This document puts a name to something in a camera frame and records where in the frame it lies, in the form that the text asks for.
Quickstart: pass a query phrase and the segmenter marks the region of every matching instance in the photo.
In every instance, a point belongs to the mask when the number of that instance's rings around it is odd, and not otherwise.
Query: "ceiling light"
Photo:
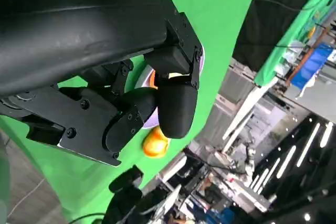
[[[333,125],[334,124],[332,122],[329,122],[328,125],[327,125],[327,127],[325,128],[323,137],[322,137],[321,142],[320,142],[320,147],[321,148],[323,148],[323,147],[325,147],[327,145],[327,142],[329,140],[329,136],[331,134]]]
[[[295,150],[296,150],[296,146],[294,145],[294,146],[292,146],[292,148],[290,149],[290,151],[289,151],[289,153],[288,153],[288,155],[287,155],[285,161],[283,162],[282,166],[280,167],[280,170],[279,170],[278,173],[277,173],[277,178],[280,178],[280,177],[283,175],[283,173],[285,172],[285,169],[286,169],[286,167],[287,167],[289,161],[290,161],[291,158],[293,157],[293,154],[294,154]]]
[[[311,219],[311,218],[310,218],[310,214],[307,213],[307,212],[304,214],[303,217],[304,217],[304,220],[305,220],[305,221],[310,221],[310,219]]]
[[[262,173],[260,180],[258,180],[258,182],[256,183],[256,186],[253,188],[253,191],[256,193],[257,191],[259,191],[260,187],[261,187],[261,183],[264,181],[264,179],[266,178],[267,174],[269,172],[269,169],[266,168],[264,170],[264,172]]]
[[[252,184],[250,185],[250,188],[253,188],[254,185],[256,184],[257,180],[259,178],[259,175],[256,176],[256,178],[253,180]]]
[[[263,186],[264,186],[264,187],[266,186],[267,182],[268,182],[269,179],[271,178],[273,172],[275,171],[275,169],[277,168],[277,166],[278,166],[279,163],[280,163],[280,158],[278,158],[278,159],[275,161],[275,163],[274,163],[274,165],[273,165],[271,171],[269,172],[269,174],[268,174],[267,177],[265,178],[264,183],[263,183]]]
[[[319,127],[320,127],[320,123],[317,123],[316,126],[315,126],[315,128],[314,128],[314,130],[313,130],[313,132],[311,133],[311,135],[310,135],[310,137],[309,137],[309,139],[307,141],[307,144],[306,144],[305,148],[303,149],[303,151],[301,153],[301,156],[300,156],[297,164],[296,164],[297,167],[300,167],[300,165],[302,164],[303,159],[305,158],[305,155],[307,154],[308,149],[311,146],[311,143],[313,142],[313,140],[314,140],[314,138],[315,138],[315,136],[317,134],[317,131],[319,130]]]
[[[261,194],[261,191],[263,190],[263,187],[261,186],[259,190],[257,191],[257,194]]]

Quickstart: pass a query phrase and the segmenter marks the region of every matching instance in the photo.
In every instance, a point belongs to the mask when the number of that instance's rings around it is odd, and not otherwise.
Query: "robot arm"
[[[167,137],[188,133],[203,52],[172,0],[1,1],[0,113],[27,123],[29,139],[117,166],[156,107]],[[140,54],[158,89],[124,94]],[[56,85],[73,76],[87,87]]]

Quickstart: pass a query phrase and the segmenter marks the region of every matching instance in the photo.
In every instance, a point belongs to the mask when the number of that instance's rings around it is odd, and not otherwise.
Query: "screw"
[[[74,138],[76,136],[77,132],[75,130],[75,128],[69,128],[67,130],[67,136],[68,138]]]
[[[90,107],[90,102],[88,100],[82,100],[80,106],[82,109],[87,110]]]
[[[126,76],[127,72],[128,72],[128,67],[126,67],[126,66],[122,66],[122,67],[121,67],[121,74],[122,74],[123,76]]]

